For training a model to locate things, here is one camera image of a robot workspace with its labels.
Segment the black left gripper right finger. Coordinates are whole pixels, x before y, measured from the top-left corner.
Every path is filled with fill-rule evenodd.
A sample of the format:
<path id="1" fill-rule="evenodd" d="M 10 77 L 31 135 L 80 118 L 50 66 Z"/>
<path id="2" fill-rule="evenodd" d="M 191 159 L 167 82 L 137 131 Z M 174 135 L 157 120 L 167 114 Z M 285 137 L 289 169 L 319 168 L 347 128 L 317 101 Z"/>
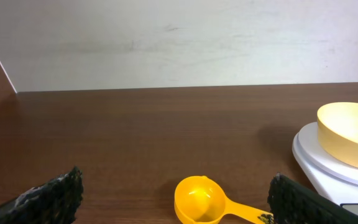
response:
<path id="1" fill-rule="evenodd" d="M 276 174 L 268 191 L 267 223 L 358 224 L 355 215 L 310 189 Z"/>

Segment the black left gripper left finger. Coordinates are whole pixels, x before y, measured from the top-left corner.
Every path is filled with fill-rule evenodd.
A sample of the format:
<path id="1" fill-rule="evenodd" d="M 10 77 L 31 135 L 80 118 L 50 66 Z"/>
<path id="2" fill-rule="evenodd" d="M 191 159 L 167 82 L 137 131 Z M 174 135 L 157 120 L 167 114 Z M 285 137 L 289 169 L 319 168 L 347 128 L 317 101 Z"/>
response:
<path id="1" fill-rule="evenodd" d="M 82 199 L 83 174 L 74 167 L 66 174 L 1 204 L 0 224 L 73 223 Z"/>

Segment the yellow measuring scoop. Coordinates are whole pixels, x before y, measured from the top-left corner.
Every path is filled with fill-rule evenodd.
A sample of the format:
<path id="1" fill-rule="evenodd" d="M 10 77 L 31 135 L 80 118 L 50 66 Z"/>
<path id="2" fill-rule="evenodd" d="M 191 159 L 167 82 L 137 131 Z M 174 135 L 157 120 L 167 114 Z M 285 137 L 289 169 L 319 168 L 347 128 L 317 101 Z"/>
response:
<path id="1" fill-rule="evenodd" d="M 235 215 L 251 223 L 274 222 L 272 213 L 230 200 L 217 183 L 199 175 L 179 182 L 174 208 L 184 224 L 219 223 L 225 215 Z"/>

